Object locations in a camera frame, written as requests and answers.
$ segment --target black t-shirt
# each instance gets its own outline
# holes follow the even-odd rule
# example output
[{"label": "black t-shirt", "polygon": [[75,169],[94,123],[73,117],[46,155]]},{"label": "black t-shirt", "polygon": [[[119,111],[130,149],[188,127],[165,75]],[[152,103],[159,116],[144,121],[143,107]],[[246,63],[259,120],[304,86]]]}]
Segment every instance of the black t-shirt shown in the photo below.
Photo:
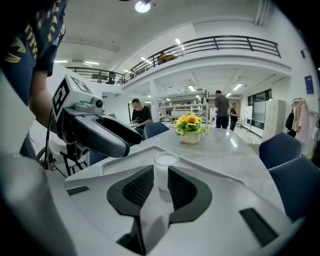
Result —
[{"label": "black t-shirt", "polygon": [[50,10],[40,9],[12,40],[1,68],[15,92],[28,105],[35,71],[52,75],[58,46],[65,34],[67,0],[57,0]]},{"label": "black t-shirt", "polygon": [[141,109],[140,111],[137,110],[133,110],[132,112],[132,121],[133,120],[138,120],[138,123],[141,124],[147,120],[152,120],[152,115],[151,115],[151,111],[150,108],[148,106],[143,106],[143,109]]},{"label": "black t-shirt", "polygon": [[[234,107],[231,108],[230,113],[235,114],[235,115],[237,114],[237,112],[236,112]],[[232,116],[232,115],[230,115],[230,116],[231,116],[230,117],[231,121],[233,121],[233,122],[237,122],[238,121],[238,117]]]}]

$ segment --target blue sign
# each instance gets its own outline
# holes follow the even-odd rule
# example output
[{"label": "blue sign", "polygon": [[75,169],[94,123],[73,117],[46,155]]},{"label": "blue sign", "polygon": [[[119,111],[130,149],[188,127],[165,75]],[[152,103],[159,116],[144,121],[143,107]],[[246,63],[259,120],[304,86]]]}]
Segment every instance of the blue sign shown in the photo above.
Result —
[{"label": "blue sign", "polygon": [[305,88],[306,88],[306,94],[314,94],[314,85],[312,83],[311,75],[308,75],[304,77],[305,80]]}]

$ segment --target pillar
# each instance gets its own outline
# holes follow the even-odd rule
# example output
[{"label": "pillar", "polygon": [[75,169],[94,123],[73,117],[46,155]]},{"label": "pillar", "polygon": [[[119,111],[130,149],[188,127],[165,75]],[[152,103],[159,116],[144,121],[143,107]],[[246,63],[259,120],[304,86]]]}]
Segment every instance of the pillar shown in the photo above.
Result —
[{"label": "pillar", "polygon": [[154,80],[150,80],[151,114],[153,122],[159,122],[158,90]]}]

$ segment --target window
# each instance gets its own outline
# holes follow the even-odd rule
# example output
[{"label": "window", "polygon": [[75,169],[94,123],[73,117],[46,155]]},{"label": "window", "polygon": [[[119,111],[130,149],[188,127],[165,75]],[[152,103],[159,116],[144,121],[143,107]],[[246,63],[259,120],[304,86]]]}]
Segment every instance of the window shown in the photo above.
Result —
[{"label": "window", "polygon": [[252,106],[254,104],[254,97],[250,96],[248,97],[248,106]]},{"label": "window", "polygon": [[272,99],[272,91],[271,91],[271,89],[270,89],[270,90],[267,90],[267,91],[265,92],[265,94],[266,94],[266,100],[267,100],[267,101]]},{"label": "window", "polygon": [[265,102],[267,100],[266,92],[261,92],[253,96],[254,102]]}]

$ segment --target gray shirt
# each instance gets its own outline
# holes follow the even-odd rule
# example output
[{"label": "gray shirt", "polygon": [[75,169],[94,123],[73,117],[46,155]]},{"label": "gray shirt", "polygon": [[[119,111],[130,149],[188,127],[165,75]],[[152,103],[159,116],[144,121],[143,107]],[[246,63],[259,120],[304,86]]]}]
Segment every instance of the gray shirt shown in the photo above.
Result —
[{"label": "gray shirt", "polygon": [[215,106],[218,108],[216,113],[217,117],[227,117],[228,116],[228,108],[229,108],[229,100],[226,96],[220,94],[215,97],[214,100]]}]

